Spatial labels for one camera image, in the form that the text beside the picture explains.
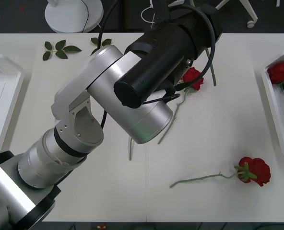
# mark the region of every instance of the white chair base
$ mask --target white chair base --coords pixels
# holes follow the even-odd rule
[[[223,0],[222,2],[219,3],[219,5],[217,5],[216,9],[220,9],[222,6],[224,6],[229,0]],[[256,13],[254,12],[249,0],[240,0],[240,2],[242,3],[242,5],[244,6],[244,8],[246,8],[247,12],[250,14],[250,16],[252,17],[252,21],[248,21],[247,23],[247,27],[253,28],[255,23],[258,20],[258,17],[256,15]]]

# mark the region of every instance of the red rose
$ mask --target red rose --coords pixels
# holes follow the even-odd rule
[[[284,62],[268,69],[272,84],[278,84],[284,81]]]
[[[244,157],[239,161],[240,167],[245,167],[245,163],[248,163],[248,170],[250,173],[253,173],[257,176],[257,178],[249,178],[245,180],[244,175],[240,174],[238,175],[238,178],[244,182],[249,183],[251,180],[258,183],[261,187],[263,187],[263,184],[266,184],[270,181],[271,173],[270,173],[270,167],[265,163],[264,160],[260,158],[250,158],[250,157]]]
[[[182,80],[184,80],[184,82],[193,81],[199,75],[200,72],[197,71],[194,67],[192,67],[185,73],[185,75],[182,77]],[[191,87],[195,90],[199,90],[202,84],[204,84],[204,78],[199,79],[196,83],[192,84]]]

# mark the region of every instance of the black cable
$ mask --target black cable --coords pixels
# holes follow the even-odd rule
[[[202,224],[203,224],[203,223],[200,223],[200,225],[198,226],[198,229],[197,229],[197,230],[200,230]]]
[[[185,89],[189,86],[191,86],[192,84],[196,83],[198,80],[200,80],[205,73],[208,71],[212,61],[213,61],[213,57],[214,57],[214,51],[215,51],[215,35],[214,35],[214,30],[213,30],[213,26],[211,25],[211,22],[209,21],[209,19],[207,18],[207,16],[198,8],[195,8],[193,6],[190,5],[178,5],[178,6],[174,6],[170,8],[170,11],[174,11],[174,10],[179,10],[179,9],[186,9],[186,10],[191,10],[192,12],[194,12],[195,14],[198,14],[207,24],[209,33],[210,33],[210,37],[211,37],[211,51],[210,51],[210,56],[208,59],[208,62],[205,66],[205,68],[203,69],[203,71],[200,73],[200,75],[189,82],[186,83],[181,83],[175,86],[176,91],[180,91],[182,89]]]
[[[85,5],[85,7],[86,7],[86,10],[88,11],[88,17],[86,18],[86,22],[85,22],[84,27],[83,27],[83,30],[82,30],[82,33],[83,33],[83,31],[84,31],[84,29],[85,29],[85,26],[86,26],[86,24],[88,23],[90,13],[89,13],[89,8],[88,8],[88,6],[85,4],[85,2],[84,2],[83,0],[81,0],[81,1],[84,3],[84,5]]]
[[[258,229],[261,229],[263,227],[269,227],[269,226],[284,226],[284,224],[265,224],[265,225],[260,225],[256,228],[254,228],[254,230],[258,230]]]
[[[102,123],[100,124],[101,128],[104,128],[105,122],[106,122],[106,118],[107,118],[107,111],[104,110],[104,114],[103,114],[103,118],[102,118]]]
[[[223,230],[225,228],[225,226],[227,225],[227,222],[221,227],[220,230]]]
[[[72,230],[73,228],[74,228],[74,230],[76,230],[76,225],[75,225],[75,224],[73,224],[73,225],[70,227],[69,230]]]
[[[117,4],[120,2],[121,0],[115,0],[110,9],[108,10],[107,12],[107,15],[105,16],[105,19],[103,20],[103,24],[102,24],[102,28],[100,28],[100,31],[99,31],[99,35],[98,35],[98,43],[97,43],[97,49],[100,49],[100,46],[102,44],[102,37],[103,37],[103,32],[104,32],[104,29],[105,29],[105,25],[111,15],[111,13],[113,12],[113,10],[115,9],[115,7],[117,6]]]
[[[172,101],[176,98],[180,97],[180,93],[176,93],[176,94],[173,94],[173,95],[170,95],[170,96],[166,96],[166,97],[162,97],[162,98],[157,98],[157,99],[154,99],[154,100],[151,100],[151,101],[146,101],[144,102],[143,104],[150,104],[150,103],[154,103],[154,102],[159,102],[159,101],[164,101],[164,100],[169,100],[169,101]]]
[[[111,13],[113,12],[113,10],[115,9],[115,7],[117,6],[117,4],[120,2],[121,0],[115,0],[110,9],[107,12],[107,15],[105,16],[105,19],[103,20],[103,24],[102,27],[100,28],[99,34],[98,34],[98,43],[97,43],[97,49],[100,49],[100,46],[102,44],[102,37],[103,37],[103,32],[105,29],[105,25],[108,21],[109,16],[111,15]],[[107,118],[107,112],[106,110],[104,110],[104,114],[103,114],[103,118],[102,118],[102,123],[100,124],[101,128],[104,128],[105,126],[105,122],[106,122],[106,118]]]
[[[72,171],[69,171],[65,176],[63,176],[57,183],[55,183],[55,185],[60,184],[62,181],[64,181],[70,174]]]

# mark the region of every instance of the screw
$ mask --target screw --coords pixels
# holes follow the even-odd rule
[[[192,64],[193,64],[192,60],[188,59],[187,62],[186,62],[186,67],[191,67]]]

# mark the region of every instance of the white tray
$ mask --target white tray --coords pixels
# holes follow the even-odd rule
[[[20,66],[0,54],[0,150],[24,76]]]
[[[265,65],[261,70],[261,76],[266,89],[280,147],[284,155],[284,91],[281,86],[272,85],[267,72],[269,67],[280,62],[284,62],[284,52],[274,57]]]

